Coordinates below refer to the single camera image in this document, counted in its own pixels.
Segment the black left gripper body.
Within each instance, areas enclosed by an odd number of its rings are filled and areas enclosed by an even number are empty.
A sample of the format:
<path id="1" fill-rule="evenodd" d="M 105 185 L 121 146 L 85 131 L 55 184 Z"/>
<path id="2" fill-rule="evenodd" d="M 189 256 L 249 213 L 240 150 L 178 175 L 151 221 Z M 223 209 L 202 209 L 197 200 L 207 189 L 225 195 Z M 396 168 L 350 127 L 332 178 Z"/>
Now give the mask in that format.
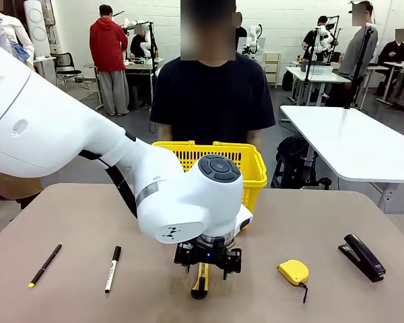
<path id="1" fill-rule="evenodd" d="M 200 237 L 187 242 L 180 242 L 176 246 L 174 263 L 179 265 L 184 262 L 190 262 L 192 265 L 205 263 L 224 268 L 230 258 L 242 260 L 242 250 L 233 248 L 234 245 L 234 238 L 227 241 L 223 237 L 214 238 L 212 242 L 206 242 Z"/>

